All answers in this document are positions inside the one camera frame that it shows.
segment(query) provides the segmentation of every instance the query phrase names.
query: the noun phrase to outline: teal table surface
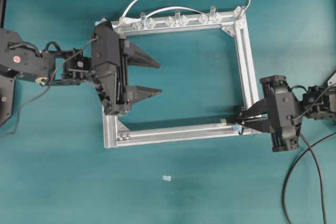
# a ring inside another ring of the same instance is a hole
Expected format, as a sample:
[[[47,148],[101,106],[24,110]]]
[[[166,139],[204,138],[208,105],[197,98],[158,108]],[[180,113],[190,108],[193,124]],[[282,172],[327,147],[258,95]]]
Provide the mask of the teal table surface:
[[[8,0],[5,28],[41,49],[51,40],[81,48],[96,20],[118,19],[131,1]],[[245,3],[140,0],[129,16],[171,5],[207,12]],[[252,0],[247,18],[257,79],[282,74],[290,85],[322,85],[336,71],[335,0]],[[131,129],[218,122],[242,105],[235,45],[224,32],[130,39],[162,64],[131,67],[130,83],[163,89],[121,119]],[[17,82],[14,111],[42,90]],[[311,143],[334,131],[333,122],[305,119],[302,126]],[[106,150],[94,88],[55,87],[24,108],[16,135],[0,140],[0,223],[286,223],[281,187],[303,150],[302,142],[297,151],[272,153],[268,134]],[[335,152],[335,140],[316,148],[329,223],[336,222]],[[293,174],[287,204],[294,223],[322,223],[310,155]]]

